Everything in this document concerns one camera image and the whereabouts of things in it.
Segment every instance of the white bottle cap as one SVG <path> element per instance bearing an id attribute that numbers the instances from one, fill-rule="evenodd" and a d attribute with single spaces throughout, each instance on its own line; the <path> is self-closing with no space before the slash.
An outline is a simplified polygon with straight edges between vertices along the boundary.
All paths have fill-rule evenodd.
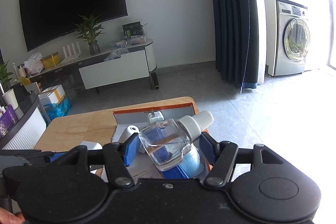
<path id="1" fill-rule="evenodd" d="M 213 123 L 213 115 L 210 111 L 203 110 L 194 116 L 184 116 L 178 120 L 188 132 L 191 141 L 199 138 L 201 132 Z"/>

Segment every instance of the black cylinder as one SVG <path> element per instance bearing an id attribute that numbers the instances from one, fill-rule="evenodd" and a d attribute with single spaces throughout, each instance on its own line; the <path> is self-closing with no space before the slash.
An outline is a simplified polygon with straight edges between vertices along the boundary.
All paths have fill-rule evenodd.
<path id="1" fill-rule="evenodd" d="M 160 88 L 160 86 L 159 86 L 158 78 L 157 78 L 155 72 L 152 73 L 152 79 L 153 79 L 153 83 L 154 83 L 154 88 L 156 90 L 158 90 Z"/>

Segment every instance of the blue plastic bag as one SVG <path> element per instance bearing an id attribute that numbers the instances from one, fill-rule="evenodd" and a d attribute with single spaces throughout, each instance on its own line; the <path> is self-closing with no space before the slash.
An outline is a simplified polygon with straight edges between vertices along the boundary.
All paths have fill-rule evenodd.
<path id="1" fill-rule="evenodd" d="M 69 97 L 66 96 L 59 104 L 47 104 L 47 105 L 44 105 L 43 107 L 46 110 L 50 120 L 53 120 L 57 117 L 62 117 L 62 116 L 67 115 L 71 106 L 72 106 L 72 103 Z"/>

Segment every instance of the glass jar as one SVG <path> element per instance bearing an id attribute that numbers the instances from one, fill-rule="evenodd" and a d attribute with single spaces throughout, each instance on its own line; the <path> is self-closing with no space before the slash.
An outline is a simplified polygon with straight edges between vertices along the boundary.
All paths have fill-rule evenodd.
<path id="1" fill-rule="evenodd" d="M 183 155 L 191 150 L 191 138 L 169 118 L 146 127 L 139 139 L 146 152 L 160 171 L 166 171 L 183 161 Z"/>

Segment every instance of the wooden table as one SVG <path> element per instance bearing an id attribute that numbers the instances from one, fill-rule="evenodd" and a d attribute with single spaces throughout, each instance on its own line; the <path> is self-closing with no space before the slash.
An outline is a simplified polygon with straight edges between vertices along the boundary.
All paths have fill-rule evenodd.
<path id="1" fill-rule="evenodd" d="M 198 113 L 195 101 L 191 97 L 179 97 L 59 117 L 54 119 L 47 127 L 34 149 L 62 152 L 80 145 L 82 141 L 97 142 L 104 145 L 110 143 L 117 128 L 113 111 L 184 103 L 192 103 L 195 113 Z"/>

